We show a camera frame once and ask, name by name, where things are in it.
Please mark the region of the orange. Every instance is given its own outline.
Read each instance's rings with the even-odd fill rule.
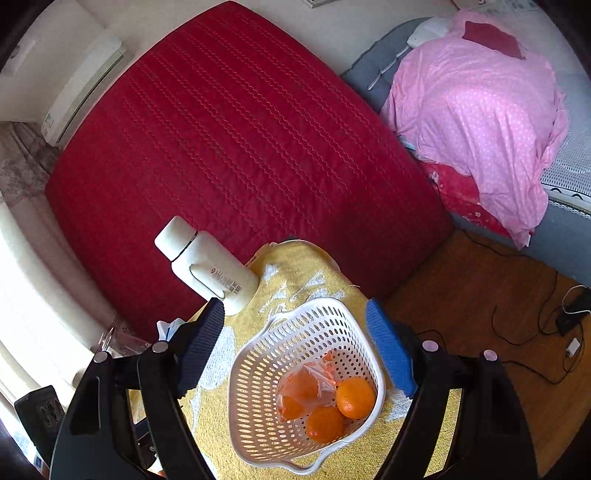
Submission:
[[[345,417],[362,419],[374,409],[374,389],[361,377],[347,378],[336,389],[336,405]]]
[[[284,389],[297,401],[305,403],[318,398],[318,379],[307,368],[300,368],[286,380]]]
[[[319,443],[331,443],[343,436],[344,421],[337,407],[318,407],[308,417],[306,433]]]
[[[304,416],[304,407],[291,397],[281,397],[281,407],[278,410],[281,420],[294,420]]]

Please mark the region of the basket handle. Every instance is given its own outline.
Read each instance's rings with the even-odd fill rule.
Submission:
[[[342,447],[344,447],[346,445],[348,445],[348,442],[336,442],[336,443],[333,443],[332,445],[328,445],[328,447],[326,447],[324,450],[322,450],[320,452],[320,455],[316,459],[316,461],[314,463],[311,463],[310,465],[307,465],[307,466],[296,465],[295,463],[293,463],[290,460],[281,460],[279,463],[281,464],[281,466],[283,468],[289,470],[291,473],[294,473],[296,475],[309,475],[309,474],[317,471],[320,468],[320,465],[322,465],[324,463],[326,458],[331,453],[341,449]]]
[[[283,318],[285,318],[286,313],[289,313],[289,312],[277,312],[277,313],[274,313],[273,315],[271,315],[269,317],[269,320],[265,324],[265,326],[259,332],[259,335],[261,335],[263,333],[267,333],[269,330],[271,330],[271,327],[273,326],[273,324],[275,324],[275,323],[279,322],[279,320],[282,320]]]

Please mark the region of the white plastic basket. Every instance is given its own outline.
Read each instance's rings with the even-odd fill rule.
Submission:
[[[320,444],[306,435],[306,420],[277,419],[277,383],[303,361],[335,355],[336,380],[366,378],[377,392],[369,417],[347,420],[345,434]],[[291,312],[273,315],[261,332],[238,353],[229,381],[228,417],[232,446],[246,463],[282,467],[297,475],[318,470],[332,453],[362,436],[384,403],[384,375],[361,328],[347,307],[333,298],[308,301]],[[299,466],[296,457],[322,451],[314,463]]]

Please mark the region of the white thermos bottle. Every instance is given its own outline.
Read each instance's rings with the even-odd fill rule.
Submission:
[[[176,216],[154,241],[172,262],[173,272],[204,299],[218,298],[226,315],[236,315],[251,301],[259,278],[215,237],[197,232]]]

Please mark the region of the yellow towel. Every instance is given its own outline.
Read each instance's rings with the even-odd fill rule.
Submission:
[[[198,387],[180,400],[180,405],[199,449],[218,479],[295,479],[297,475],[284,469],[254,468],[234,452],[228,428],[228,377],[232,361],[238,350],[261,330],[270,315],[292,310],[316,297],[339,299],[365,329],[367,298],[337,270],[324,251],[307,242],[265,246],[257,252],[249,267],[261,279],[256,295],[238,315],[226,317],[222,334]],[[388,395],[382,413],[368,432],[330,455],[322,467],[309,476],[310,480],[375,477],[392,448],[410,405],[389,380],[387,386]],[[143,409],[137,404],[137,396],[134,399],[134,413],[141,417]],[[427,474],[439,471],[445,463],[459,403],[460,391],[452,391]],[[312,461],[304,458],[296,463],[307,465]]]

